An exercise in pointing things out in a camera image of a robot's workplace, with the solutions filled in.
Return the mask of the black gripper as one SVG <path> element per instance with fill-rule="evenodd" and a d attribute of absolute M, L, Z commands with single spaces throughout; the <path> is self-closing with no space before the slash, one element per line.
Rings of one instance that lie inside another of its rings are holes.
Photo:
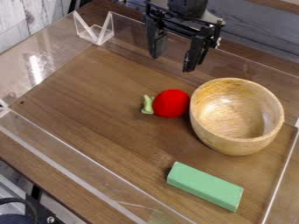
<path fill-rule="evenodd" d="M 206 10 L 208 0 L 166 0 L 165 5 L 161 0 L 144 0 L 144 5 L 145 35 L 150 57 L 157 59 L 165 52 L 166 32 L 173 32 L 186 39 L 190 38 L 190 48 L 184 56 L 181 70 L 192 72 L 201 64 L 208 48 L 217 48 L 220 45 L 224 19 Z"/>

